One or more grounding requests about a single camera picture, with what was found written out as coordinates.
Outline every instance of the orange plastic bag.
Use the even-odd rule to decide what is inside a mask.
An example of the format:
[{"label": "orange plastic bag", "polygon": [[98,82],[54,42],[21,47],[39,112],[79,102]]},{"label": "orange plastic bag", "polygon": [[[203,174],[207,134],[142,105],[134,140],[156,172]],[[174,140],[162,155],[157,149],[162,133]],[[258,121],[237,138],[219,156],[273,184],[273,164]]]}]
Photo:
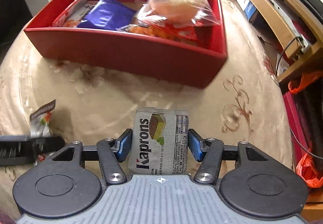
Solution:
[{"label": "orange plastic bag", "polygon": [[288,83],[288,89],[292,94],[297,94],[322,76],[323,71],[303,73],[300,82],[297,80],[292,80]]},{"label": "orange plastic bag", "polygon": [[313,157],[308,153],[298,162],[296,174],[304,179],[309,187],[321,187],[323,185],[323,177],[318,179],[319,173],[315,168]]}]

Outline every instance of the red cardboard tray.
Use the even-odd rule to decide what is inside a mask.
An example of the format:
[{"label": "red cardboard tray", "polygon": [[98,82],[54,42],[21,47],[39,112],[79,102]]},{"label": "red cardboard tray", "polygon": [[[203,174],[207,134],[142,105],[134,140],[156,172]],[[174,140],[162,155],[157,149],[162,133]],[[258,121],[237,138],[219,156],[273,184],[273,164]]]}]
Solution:
[{"label": "red cardboard tray", "polygon": [[[220,0],[208,0],[220,25],[197,28],[203,47],[117,31],[52,28],[53,20],[74,0],[52,0],[25,27],[43,57],[102,66],[204,88],[227,59]],[[135,0],[118,0],[132,3]]]},{"label": "red cardboard tray", "polygon": [[[303,147],[308,149],[306,138],[310,138],[310,133],[309,133],[308,127],[303,129],[303,126],[301,123],[302,114],[299,114],[297,111],[297,103],[295,102],[295,98],[293,94],[288,91],[283,95],[283,99],[284,99],[284,103],[287,111],[289,126],[293,131],[293,133],[295,134],[295,137],[297,138],[297,140],[303,145]],[[297,141],[293,136],[291,136],[291,138],[294,146],[296,164],[298,164],[301,158],[306,154],[306,151],[300,147],[300,145],[297,143]]]}]

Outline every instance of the purple package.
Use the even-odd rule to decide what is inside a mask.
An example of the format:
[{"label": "purple package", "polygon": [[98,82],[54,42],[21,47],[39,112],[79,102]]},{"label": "purple package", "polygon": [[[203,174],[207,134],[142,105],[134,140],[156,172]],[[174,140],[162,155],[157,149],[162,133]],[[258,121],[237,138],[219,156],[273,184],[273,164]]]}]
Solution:
[{"label": "purple package", "polygon": [[116,0],[100,0],[77,27],[116,31],[128,25],[135,13]]}]

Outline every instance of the clear plastic bag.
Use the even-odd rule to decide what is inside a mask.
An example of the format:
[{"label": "clear plastic bag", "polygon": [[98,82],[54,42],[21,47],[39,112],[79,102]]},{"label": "clear plastic bag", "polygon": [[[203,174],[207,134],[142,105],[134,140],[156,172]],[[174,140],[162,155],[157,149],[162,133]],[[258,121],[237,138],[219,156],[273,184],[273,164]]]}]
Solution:
[{"label": "clear plastic bag", "polygon": [[148,0],[137,14],[139,21],[175,28],[219,25],[207,0]]}]

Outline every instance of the blue gripper pad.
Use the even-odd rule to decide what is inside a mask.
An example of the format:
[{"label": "blue gripper pad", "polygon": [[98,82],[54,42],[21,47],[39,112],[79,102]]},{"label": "blue gripper pad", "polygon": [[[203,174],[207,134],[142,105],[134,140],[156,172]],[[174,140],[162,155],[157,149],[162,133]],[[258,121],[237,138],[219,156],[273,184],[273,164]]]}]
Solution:
[{"label": "blue gripper pad", "polygon": [[192,152],[194,159],[197,162],[202,162],[206,152],[203,152],[201,150],[200,140],[197,137],[195,137],[195,135],[190,130],[188,131],[187,137],[188,137],[188,147]]},{"label": "blue gripper pad", "polygon": [[123,161],[126,160],[127,155],[129,154],[131,149],[131,140],[132,140],[132,130],[121,141],[119,150],[114,153],[119,163],[122,163]]}]

